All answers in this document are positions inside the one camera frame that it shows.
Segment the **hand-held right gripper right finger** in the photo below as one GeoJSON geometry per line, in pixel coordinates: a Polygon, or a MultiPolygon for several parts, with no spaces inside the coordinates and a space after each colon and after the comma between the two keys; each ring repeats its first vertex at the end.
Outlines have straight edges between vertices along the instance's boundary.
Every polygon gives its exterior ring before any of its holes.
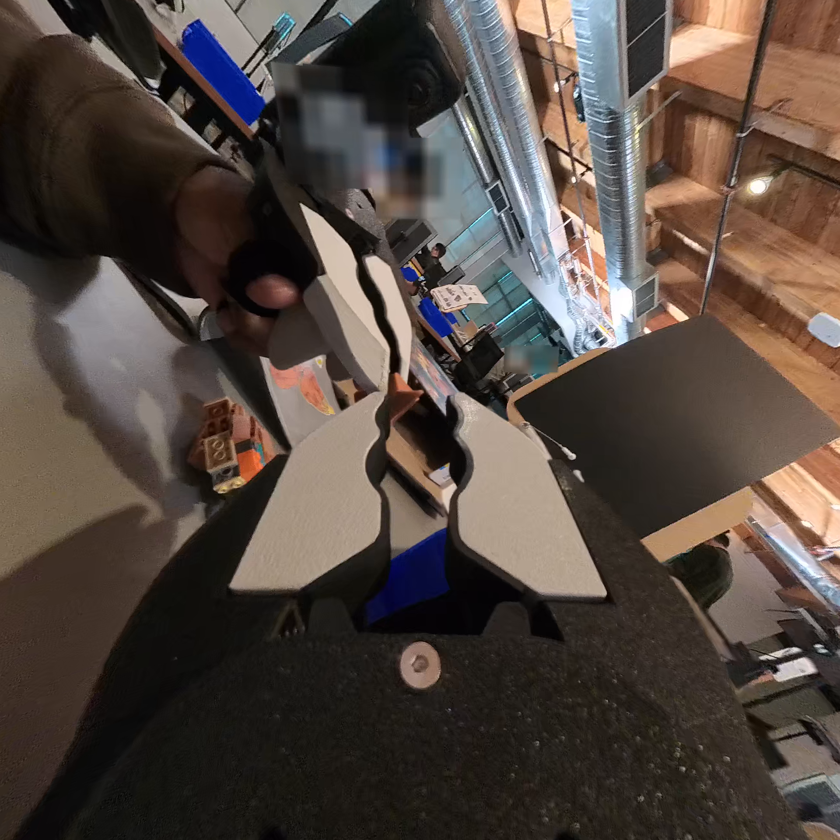
{"type": "Polygon", "coordinates": [[[517,593],[603,602],[607,591],[543,446],[467,394],[448,399],[455,557],[517,593]]]}

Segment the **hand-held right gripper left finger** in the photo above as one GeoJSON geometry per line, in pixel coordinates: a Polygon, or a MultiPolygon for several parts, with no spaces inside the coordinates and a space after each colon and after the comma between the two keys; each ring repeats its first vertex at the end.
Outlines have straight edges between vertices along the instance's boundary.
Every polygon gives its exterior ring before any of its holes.
{"type": "Polygon", "coordinates": [[[372,595],[391,558],[391,425],[377,392],[295,447],[230,582],[247,595],[372,595]]]}

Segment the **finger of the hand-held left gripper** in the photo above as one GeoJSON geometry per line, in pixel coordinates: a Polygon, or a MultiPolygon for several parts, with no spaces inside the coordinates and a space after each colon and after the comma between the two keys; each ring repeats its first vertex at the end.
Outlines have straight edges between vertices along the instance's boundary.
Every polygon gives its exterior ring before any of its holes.
{"type": "Polygon", "coordinates": [[[380,331],[391,351],[391,368],[407,382],[415,338],[413,322],[403,295],[403,280],[378,255],[361,258],[364,276],[374,290],[366,294],[374,307],[380,331]]]}
{"type": "Polygon", "coordinates": [[[357,385],[386,392],[396,373],[396,327],[386,291],[391,269],[375,252],[375,237],[352,218],[323,216],[305,204],[300,210],[320,264],[304,303],[357,385]]]}

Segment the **small brown toy brick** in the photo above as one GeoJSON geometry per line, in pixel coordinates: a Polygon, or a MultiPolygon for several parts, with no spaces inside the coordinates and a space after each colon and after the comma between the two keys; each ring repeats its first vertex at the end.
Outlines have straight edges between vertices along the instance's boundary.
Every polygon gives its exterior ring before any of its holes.
{"type": "Polygon", "coordinates": [[[425,395],[423,390],[412,388],[399,372],[387,375],[381,393],[384,395],[384,405],[391,426],[406,415],[425,395]]]}

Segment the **brown toy brick model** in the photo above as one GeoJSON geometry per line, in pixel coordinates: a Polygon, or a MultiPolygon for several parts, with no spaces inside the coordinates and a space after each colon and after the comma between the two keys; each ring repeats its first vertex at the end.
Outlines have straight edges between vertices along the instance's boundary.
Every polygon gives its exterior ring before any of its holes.
{"type": "Polygon", "coordinates": [[[245,487],[277,456],[273,439],[257,418],[224,397],[203,405],[203,421],[187,464],[205,473],[214,493],[245,487]]]}

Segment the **stack of blue plastic bins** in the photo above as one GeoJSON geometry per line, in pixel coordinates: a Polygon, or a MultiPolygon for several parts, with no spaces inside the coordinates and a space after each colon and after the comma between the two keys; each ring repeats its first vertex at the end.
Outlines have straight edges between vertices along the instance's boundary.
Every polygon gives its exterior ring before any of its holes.
{"type": "Polygon", "coordinates": [[[384,586],[364,606],[368,626],[449,592],[447,537],[448,530],[441,528],[391,560],[384,586]]]}

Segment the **person's left forearm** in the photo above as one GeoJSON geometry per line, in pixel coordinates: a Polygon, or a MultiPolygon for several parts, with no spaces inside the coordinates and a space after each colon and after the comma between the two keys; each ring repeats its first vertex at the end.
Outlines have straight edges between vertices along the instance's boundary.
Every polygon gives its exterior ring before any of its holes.
{"type": "Polygon", "coordinates": [[[75,35],[46,35],[2,2],[2,240],[122,261],[186,297],[175,199],[212,167],[236,174],[171,111],[75,35]]]}

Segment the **person's left hand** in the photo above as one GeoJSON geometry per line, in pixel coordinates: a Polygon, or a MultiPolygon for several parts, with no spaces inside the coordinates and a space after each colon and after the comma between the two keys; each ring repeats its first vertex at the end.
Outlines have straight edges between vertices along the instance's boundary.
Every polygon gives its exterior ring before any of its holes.
{"type": "Polygon", "coordinates": [[[192,291],[216,312],[231,344],[266,355],[273,318],[243,309],[224,289],[230,256],[253,237],[250,186],[239,173],[207,166],[188,178],[173,204],[177,259],[192,291]]]}

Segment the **small blue bin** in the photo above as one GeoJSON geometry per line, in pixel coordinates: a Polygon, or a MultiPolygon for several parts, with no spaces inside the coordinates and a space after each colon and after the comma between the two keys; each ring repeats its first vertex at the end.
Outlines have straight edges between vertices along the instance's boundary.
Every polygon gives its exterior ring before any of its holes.
{"type": "Polygon", "coordinates": [[[455,324],[438,309],[432,298],[421,297],[417,304],[417,310],[428,327],[441,339],[456,334],[455,324]]]}
{"type": "Polygon", "coordinates": [[[266,101],[202,20],[184,27],[181,51],[244,123],[258,121],[266,101]]]}

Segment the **white sign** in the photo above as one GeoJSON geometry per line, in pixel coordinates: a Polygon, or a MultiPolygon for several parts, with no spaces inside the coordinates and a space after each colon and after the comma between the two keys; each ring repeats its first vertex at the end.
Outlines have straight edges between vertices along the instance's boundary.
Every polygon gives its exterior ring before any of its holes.
{"type": "Polygon", "coordinates": [[[430,298],[442,313],[460,312],[474,305],[487,305],[487,298],[478,286],[465,283],[438,286],[430,291],[430,298]]]}

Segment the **printed instruction booklet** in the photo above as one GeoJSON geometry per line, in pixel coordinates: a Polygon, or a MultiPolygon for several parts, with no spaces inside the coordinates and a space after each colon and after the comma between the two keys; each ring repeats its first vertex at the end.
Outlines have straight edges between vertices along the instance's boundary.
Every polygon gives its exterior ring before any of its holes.
{"type": "Polygon", "coordinates": [[[267,358],[261,366],[289,448],[342,412],[326,365],[320,355],[290,369],[280,370],[267,358]]]}

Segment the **printed cardboard box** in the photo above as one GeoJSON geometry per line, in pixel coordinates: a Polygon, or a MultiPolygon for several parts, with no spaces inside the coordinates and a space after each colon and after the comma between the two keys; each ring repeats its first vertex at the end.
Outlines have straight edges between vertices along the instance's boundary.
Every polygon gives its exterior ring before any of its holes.
{"type": "Polygon", "coordinates": [[[425,395],[392,426],[387,455],[419,503],[445,517],[455,492],[449,475],[455,441],[447,411],[458,389],[417,336],[407,383],[425,395]]]}

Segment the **silver spiral pipes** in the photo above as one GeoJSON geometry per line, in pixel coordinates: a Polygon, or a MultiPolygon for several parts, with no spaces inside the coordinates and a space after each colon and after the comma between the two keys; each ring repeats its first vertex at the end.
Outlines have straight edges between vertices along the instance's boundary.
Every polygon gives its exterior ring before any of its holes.
{"type": "Polygon", "coordinates": [[[585,324],[564,266],[571,257],[560,204],[508,2],[444,1],[465,54],[467,88],[524,234],[513,269],[558,324],[573,356],[585,324]]]}

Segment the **black board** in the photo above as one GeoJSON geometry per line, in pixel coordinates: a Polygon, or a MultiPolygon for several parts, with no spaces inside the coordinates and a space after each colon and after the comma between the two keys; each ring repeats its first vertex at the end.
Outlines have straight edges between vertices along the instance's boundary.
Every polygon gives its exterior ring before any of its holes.
{"type": "Polygon", "coordinates": [[[577,456],[639,537],[838,438],[838,425],[712,316],[645,334],[518,394],[524,421],[577,456]]]}

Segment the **large silver ventilation duct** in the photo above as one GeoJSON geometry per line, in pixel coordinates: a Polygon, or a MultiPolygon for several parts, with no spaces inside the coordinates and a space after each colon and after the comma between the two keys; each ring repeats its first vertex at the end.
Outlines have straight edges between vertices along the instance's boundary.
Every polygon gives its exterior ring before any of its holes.
{"type": "Polygon", "coordinates": [[[673,3],[574,1],[575,51],[616,343],[656,300],[647,263],[647,94],[669,70],[673,3]]]}

